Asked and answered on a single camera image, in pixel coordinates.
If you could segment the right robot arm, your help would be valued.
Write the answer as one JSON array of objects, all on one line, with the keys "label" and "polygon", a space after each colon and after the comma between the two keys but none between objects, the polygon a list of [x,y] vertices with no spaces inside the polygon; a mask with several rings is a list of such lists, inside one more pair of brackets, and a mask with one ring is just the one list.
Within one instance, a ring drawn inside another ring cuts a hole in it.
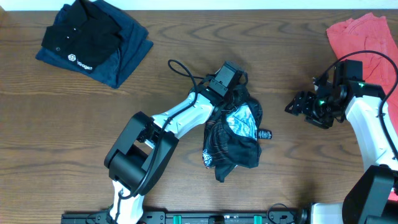
[{"label": "right robot arm", "polygon": [[336,118],[350,123],[363,160],[364,174],[341,203],[314,203],[307,223],[397,223],[397,134],[381,86],[348,81],[301,91],[285,107],[306,122],[328,129]]}]

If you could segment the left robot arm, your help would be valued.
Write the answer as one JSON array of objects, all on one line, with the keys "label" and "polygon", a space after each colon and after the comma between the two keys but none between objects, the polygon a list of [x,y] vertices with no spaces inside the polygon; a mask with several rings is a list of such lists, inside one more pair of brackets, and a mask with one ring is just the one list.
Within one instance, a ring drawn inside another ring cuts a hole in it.
[{"label": "left robot arm", "polygon": [[211,88],[191,92],[172,109],[131,117],[104,159],[114,185],[110,223],[137,223],[144,196],[164,173],[179,139],[205,123],[223,96]]}]

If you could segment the black printed cycling jersey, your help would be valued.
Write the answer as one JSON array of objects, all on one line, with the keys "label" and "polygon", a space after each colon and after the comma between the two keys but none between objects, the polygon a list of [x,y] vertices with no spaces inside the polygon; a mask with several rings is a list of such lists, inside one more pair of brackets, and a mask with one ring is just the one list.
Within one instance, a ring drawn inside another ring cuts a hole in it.
[{"label": "black printed cycling jersey", "polygon": [[237,166],[255,168],[261,156],[260,139],[272,139],[272,131],[260,128],[263,110],[245,84],[227,94],[225,102],[205,123],[202,160],[214,168],[215,179],[224,182]]}]

